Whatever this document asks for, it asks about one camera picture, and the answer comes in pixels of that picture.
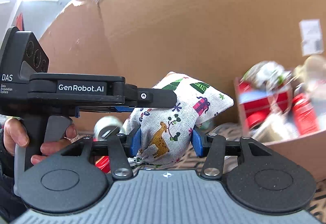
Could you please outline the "person's left hand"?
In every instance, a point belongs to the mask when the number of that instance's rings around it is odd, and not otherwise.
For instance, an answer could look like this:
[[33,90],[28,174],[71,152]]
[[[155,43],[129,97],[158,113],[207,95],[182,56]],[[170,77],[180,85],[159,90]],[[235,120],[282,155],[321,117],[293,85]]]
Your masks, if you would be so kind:
[[[43,143],[40,147],[42,155],[33,155],[30,160],[31,163],[33,165],[36,165],[46,159],[48,156],[53,155],[61,149],[64,149],[65,147],[71,144],[70,139],[74,139],[76,136],[77,128],[74,124],[72,124],[66,129],[65,136],[63,139]],[[4,124],[3,143],[5,149],[12,156],[14,156],[16,146],[20,146],[21,148],[25,148],[28,146],[28,135],[26,133],[25,127],[18,119],[10,118],[6,120]]]

